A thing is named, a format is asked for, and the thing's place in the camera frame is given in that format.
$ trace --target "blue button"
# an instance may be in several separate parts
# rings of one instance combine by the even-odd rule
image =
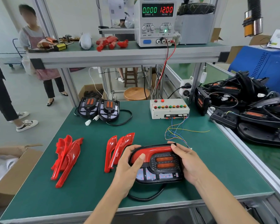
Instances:
[[[143,40],[143,44],[151,44],[151,40]]]

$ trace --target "apron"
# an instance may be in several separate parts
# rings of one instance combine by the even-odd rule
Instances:
[[[42,37],[31,37],[30,34],[24,28],[23,31],[28,36],[32,49],[37,48],[37,43],[42,39],[45,39],[44,33]],[[35,71],[36,71],[37,78],[42,81],[56,79],[60,77],[58,69],[44,69],[44,70],[37,69]]]

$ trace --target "blue machine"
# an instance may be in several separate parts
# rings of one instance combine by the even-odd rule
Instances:
[[[245,46],[238,53],[228,71],[249,71],[250,77],[269,77],[266,86],[280,93],[280,50]]]

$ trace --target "white sneaker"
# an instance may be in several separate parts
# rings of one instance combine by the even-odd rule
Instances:
[[[29,115],[29,112],[17,112],[17,115],[18,115],[18,119],[22,119],[22,118],[25,118]]]
[[[23,121],[23,125],[22,126],[17,127],[17,131],[18,132],[25,131],[27,129],[30,129],[31,127],[36,126],[37,124],[38,124],[37,120],[32,120],[32,121],[25,120],[25,121]]]
[[[124,79],[122,79],[121,77],[119,77],[119,78],[118,78],[118,81],[124,82]]]

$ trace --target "wooden stool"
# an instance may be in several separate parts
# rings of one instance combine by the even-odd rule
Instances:
[[[124,75],[124,86],[127,87],[127,84],[135,84],[136,87],[138,87],[138,80],[137,80],[137,72],[136,68],[133,67],[133,71],[128,71],[127,67],[125,68],[125,75]]]
[[[147,99],[150,98],[150,92],[148,89],[145,89]],[[127,89],[124,93],[124,98],[127,101],[142,101],[146,100],[144,89],[141,87],[133,87]]]

